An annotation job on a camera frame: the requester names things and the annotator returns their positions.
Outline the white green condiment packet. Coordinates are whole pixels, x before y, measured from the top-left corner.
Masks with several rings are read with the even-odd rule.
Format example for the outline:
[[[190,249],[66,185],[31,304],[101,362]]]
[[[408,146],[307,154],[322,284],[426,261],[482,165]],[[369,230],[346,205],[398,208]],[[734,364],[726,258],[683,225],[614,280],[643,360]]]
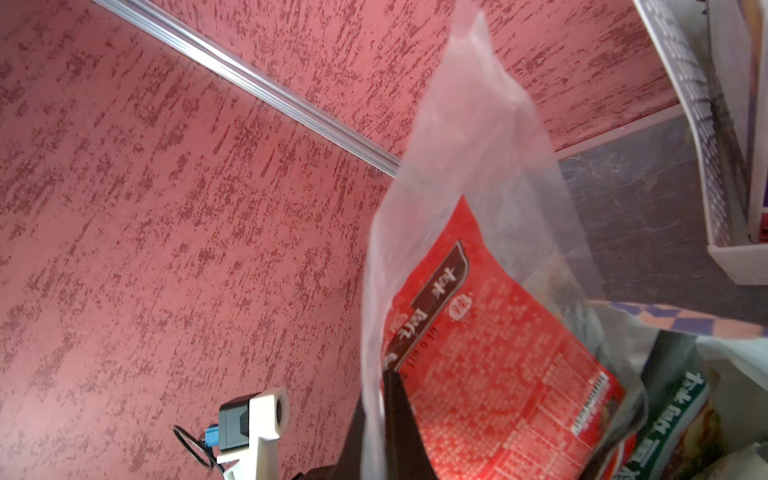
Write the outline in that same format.
[[[724,454],[711,373],[695,338],[661,332],[641,374],[647,415],[615,479],[692,479]]]

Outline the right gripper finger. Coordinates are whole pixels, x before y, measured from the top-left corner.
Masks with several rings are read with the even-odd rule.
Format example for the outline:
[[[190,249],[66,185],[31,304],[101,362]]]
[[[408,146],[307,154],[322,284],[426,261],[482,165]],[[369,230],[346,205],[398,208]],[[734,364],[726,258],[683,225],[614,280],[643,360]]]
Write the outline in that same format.
[[[401,376],[397,372],[385,371],[383,382],[387,478],[437,480]]]

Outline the white blue checkered paper bag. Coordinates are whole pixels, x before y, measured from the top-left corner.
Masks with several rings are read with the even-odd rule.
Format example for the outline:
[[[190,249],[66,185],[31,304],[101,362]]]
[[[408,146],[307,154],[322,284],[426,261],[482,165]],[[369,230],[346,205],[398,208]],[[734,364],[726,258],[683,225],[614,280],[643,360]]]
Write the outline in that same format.
[[[710,396],[719,414],[724,454],[692,479],[764,479],[767,476],[767,330],[666,305],[594,302],[584,315],[587,347],[616,374],[627,392],[611,414],[581,476],[615,479],[648,409],[641,374],[663,331],[695,338],[711,373]]]

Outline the clear red condiment packet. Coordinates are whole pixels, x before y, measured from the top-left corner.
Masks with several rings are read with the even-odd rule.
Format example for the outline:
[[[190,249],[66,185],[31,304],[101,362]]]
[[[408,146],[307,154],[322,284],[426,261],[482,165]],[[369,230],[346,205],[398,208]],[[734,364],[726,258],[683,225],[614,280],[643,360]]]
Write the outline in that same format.
[[[393,371],[438,479],[584,479],[627,396],[577,331],[600,293],[547,131],[460,1],[370,232],[360,477],[388,479]]]

